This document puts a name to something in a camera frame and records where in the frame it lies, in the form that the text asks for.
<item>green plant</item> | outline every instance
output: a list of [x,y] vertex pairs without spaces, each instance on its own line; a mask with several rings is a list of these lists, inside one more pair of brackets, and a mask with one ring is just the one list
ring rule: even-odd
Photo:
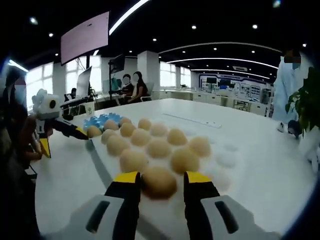
[[298,113],[302,129],[306,131],[309,128],[311,131],[315,126],[320,128],[320,73],[315,68],[309,67],[303,86],[289,97],[285,105],[287,113],[292,104]]

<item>chair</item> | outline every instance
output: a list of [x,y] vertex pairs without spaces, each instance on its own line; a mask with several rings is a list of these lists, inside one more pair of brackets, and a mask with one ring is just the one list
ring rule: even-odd
[[152,94],[152,90],[154,89],[155,83],[154,82],[147,82],[146,84],[146,88],[148,89],[148,92],[146,94],[148,94],[148,96],[142,96],[140,97],[141,102],[145,101],[151,101],[151,94]]

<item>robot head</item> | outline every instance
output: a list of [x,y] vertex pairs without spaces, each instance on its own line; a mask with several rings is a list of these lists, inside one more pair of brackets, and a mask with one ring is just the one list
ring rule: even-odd
[[36,96],[32,97],[33,111],[38,114],[40,120],[58,118],[60,114],[60,98],[58,95],[47,94],[40,89]]

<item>computer screen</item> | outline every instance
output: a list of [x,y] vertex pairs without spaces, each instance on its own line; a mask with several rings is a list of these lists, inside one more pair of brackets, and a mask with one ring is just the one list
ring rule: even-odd
[[95,16],[61,37],[61,65],[108,45],[109,12]]
[[230,86],[230,84],[231,84],[231,81],[229,79],[221,79],[218,82],[218,87],[220,87],[220,86]]
[[208,84],[216,84],[216,83],[217,83],[217,78],[216,78],[216,77],[208,77],[208,78],[206,79],[206,82],[207,82]]
[[125,69],[126,56],[121,54],[110,60],[111,62],[111,74],[123,71]]
[[78,76],[78,81],[76,83],[76,97],[82,98],[88,96],[91,69],[92,67],[87,68]]

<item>white table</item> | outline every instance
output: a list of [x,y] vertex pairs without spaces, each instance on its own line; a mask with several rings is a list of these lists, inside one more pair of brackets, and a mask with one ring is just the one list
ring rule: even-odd
[[[180,99],[162,99],[117,106],[95,112],[117,113],[138,122],[140,118],[157,118],[163,112],[215,121],[221,128],[210,128],[212,135],[223,133],[238,143],[249,164],[242,194],[237,201],[254,214],[255,222],[266,231],[286,232],[314,188],[316,178],[308,162],[298,153],[298,142],[276,130],[278,123],[250,112],[229,107]],[[75,124],[83,125],[85,116]],[[49,139],[52,159],[45,157],[34,168],[38,173],[35,210],[42,233],[66,226],[73,211],[104,187],[86,141],[54,132]]]

